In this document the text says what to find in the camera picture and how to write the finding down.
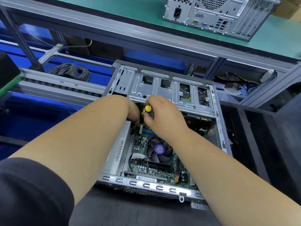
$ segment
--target green tabletop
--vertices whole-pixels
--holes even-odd
[[[162,20],[165,0],[59,0],[291,58],[301,52],[301,23],[269,16],[250,42]]]

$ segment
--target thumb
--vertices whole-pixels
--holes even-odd
[[[147,126],[152,128],[152,125],[154,123],[154,120],[149,116],[148,113],[143,113],[144,115],[144,122]]]

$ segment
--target black sleeve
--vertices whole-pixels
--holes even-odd
[[[0,225],[68,225],[69,186],[52,170],[25,158],[0,161]]]

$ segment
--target person's right arm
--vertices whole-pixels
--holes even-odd
[[[208,140],[190,130],[168,99],[150,96],[145,123],[174,149],[223,225],[301,225],[301,207]]]

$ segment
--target human arm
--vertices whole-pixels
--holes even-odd
[[[77,204],[91,189],[126,119],[138,124],[138,107],[120,95],[100,98],[35,138],[10,158],[43,164],[70,187]]]
[[[301,207],[190,130],[168,99],[150,96],[145,123],[174,149],[223,225],[301,225]]]

